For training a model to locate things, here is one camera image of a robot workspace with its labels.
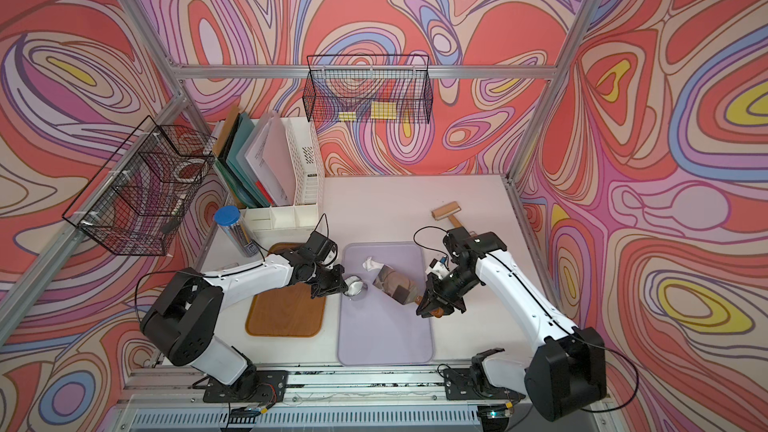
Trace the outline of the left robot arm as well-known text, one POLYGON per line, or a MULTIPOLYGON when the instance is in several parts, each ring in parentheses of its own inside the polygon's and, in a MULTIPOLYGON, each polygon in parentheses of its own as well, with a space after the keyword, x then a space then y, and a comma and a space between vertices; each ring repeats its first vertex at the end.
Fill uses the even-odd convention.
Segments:
POLYGON ((307 284, 312 298, 341 294, 348 286, 337 255, 337 244, 314 231, 297 247, 245 265, 208 273, 177 271, 140 320, 140 331, 173 365, 250 390, 255 366, 215 334, 221 311, 296 284, 307 284))

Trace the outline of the yellow sticky note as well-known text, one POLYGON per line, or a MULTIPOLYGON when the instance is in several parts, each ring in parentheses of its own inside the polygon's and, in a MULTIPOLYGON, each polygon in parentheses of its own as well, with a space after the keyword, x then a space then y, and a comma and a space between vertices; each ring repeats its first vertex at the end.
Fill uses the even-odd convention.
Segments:
POLYGON ((370 107, 370 117, 373 120, 396 120, 398 118, 395 102, 374 101, 370 107))

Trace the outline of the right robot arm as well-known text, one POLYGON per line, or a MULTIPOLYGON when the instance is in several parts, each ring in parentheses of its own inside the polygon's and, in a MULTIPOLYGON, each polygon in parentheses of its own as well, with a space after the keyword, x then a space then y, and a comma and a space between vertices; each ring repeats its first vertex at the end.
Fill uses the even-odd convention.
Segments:
POLYGON ((553 422, 603 400, 607 395, 605 343, 592 327, 577 326, 523 274, 493 232, 473 235, 463 227, 446 230, 444 256, 426 270, 425 291, 416 313, 438 318, 465 312, 465 295, 485 286, 502 302, 532 351, 529 360, 500 347, 475 354, 467 372, 450 372, 478 396, 516 392, 553 422))

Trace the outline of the blue lid clear jar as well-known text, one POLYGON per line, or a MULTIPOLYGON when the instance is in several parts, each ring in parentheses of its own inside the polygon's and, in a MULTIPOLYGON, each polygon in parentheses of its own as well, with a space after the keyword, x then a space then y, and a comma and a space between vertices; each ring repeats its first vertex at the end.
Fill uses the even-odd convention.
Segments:
POLYGON ((240 210, 234 205, 221 207, 214 214, 214 221, 239 252, 245 257, 254 257, 261 250, 243 225, 242 218, 240 210))

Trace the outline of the wooden dough roller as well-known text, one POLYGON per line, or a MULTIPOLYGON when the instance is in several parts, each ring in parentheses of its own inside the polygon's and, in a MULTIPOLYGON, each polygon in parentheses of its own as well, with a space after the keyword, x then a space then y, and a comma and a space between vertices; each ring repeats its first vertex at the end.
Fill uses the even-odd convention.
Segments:
POLYGON ((457 217, 460 211, 460 205, 456 201, 452 201, 433 209, 431 216, 435 221, 448 220, 453 228, 461 228, 463 224, 457 217))

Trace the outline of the green folder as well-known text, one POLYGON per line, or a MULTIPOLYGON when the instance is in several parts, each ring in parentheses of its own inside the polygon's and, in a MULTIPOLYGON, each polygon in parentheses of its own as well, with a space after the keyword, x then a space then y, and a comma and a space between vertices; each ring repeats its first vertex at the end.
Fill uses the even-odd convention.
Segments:
POLYGON ((246 199, 242 202, 249 208, 266 208, 272 205, 269 194, 256 176, 253 167, 245 158, 245 152, 252 140, 255 124, 247 114, 233 111, 229 118, 230 127, 219 156, 232 176, 240 183, 246 199))

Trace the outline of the white file organizer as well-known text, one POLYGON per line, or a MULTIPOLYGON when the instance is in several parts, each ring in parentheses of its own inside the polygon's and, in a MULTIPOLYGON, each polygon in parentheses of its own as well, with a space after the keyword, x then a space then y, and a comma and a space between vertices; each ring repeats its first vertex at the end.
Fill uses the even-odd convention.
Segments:
POLYGON ((315 226, 321 215, 325 178, 315 127, 304 117, 280 117, 286 129, 296 179, 294 203, 291 206, 276 206, 270 197, 271 206, 249 208, 242 202, 246 196, 240 183, 219 158, 230 127, 229 116, 213 130, 212 152, 216 172, 230 190, 230 202, 241 210, 245 226, 249 231, 262 235, 315 226))

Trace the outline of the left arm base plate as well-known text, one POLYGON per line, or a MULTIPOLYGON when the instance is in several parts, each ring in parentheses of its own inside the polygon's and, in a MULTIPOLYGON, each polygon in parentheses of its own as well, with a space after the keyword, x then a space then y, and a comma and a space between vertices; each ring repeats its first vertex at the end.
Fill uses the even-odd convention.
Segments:
POLYGON ((204 394, 204 403, 258 403, 274 404, 283 401, 289 373, 286 370, 247 369, 232 385, 210 379, 204 394))

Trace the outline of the lilac plastic cutting mat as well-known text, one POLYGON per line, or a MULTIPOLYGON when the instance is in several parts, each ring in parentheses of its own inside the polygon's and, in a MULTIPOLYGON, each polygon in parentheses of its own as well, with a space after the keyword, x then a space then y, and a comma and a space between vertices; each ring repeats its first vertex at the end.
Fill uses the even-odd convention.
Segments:
POLYGON ((410 242, 352 243, 341 264, 348 276, 367 286, 360 299, 341 300, 338 361, 345 366, 421 365, 433 358, 431 323, 416 314, 415 303, 400 304, 374 286, 375 270, 367 270, 370 258, 387 265, 414 282, 418 293, 425 287, 422 249, 410 242))

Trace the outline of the white dough piece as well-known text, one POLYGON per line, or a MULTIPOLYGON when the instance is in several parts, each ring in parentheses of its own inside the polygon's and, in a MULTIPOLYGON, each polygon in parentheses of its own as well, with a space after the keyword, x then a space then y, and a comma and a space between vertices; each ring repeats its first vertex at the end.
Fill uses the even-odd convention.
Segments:
POLYGON ((384 264, 374 260, 372 257, 368 257, 363 262, 363 268, 370 274, 377 275, 384 267, 384 264))

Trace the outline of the white paper folder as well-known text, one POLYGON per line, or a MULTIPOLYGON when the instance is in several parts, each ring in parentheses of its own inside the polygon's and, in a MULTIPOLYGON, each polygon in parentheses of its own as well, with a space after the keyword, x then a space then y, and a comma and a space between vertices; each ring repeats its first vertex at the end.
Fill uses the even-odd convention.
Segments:
POLYGON ((286 129, 276 112, 263 115, 249 134, 244 158, 276 206, 294 203, 296 179, 286 129))

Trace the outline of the round metal cutter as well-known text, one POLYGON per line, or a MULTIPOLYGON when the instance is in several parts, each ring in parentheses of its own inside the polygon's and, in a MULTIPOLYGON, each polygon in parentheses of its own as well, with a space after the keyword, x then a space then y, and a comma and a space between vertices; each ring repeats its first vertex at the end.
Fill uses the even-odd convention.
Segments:
POLYGON ((367 292, 367 284, 357 275, 350 275, 344 279, 346 290, 344 296, 351 300, 362 299, 367 292))

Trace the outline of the brown wooden tray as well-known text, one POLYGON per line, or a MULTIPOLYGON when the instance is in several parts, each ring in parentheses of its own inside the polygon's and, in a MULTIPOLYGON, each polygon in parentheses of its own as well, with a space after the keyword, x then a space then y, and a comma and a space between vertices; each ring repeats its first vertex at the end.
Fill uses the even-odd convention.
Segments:
POLYGON ((245 331, 253 337, 311 338, 322 327, 326 298, 312 298, 311 287, 298 283, 253 297, 245 331))

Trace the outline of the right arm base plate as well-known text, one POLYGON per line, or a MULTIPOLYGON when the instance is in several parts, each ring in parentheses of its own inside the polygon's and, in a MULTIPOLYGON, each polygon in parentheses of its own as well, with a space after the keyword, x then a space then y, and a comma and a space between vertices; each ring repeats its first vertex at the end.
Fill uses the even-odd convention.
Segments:
POLYGON ((440 364, 436 372, 443 379, 449 401, 508 400, 517 403, 526 398, 522 393, 496 387, 473 368, 454 368, 440 364))

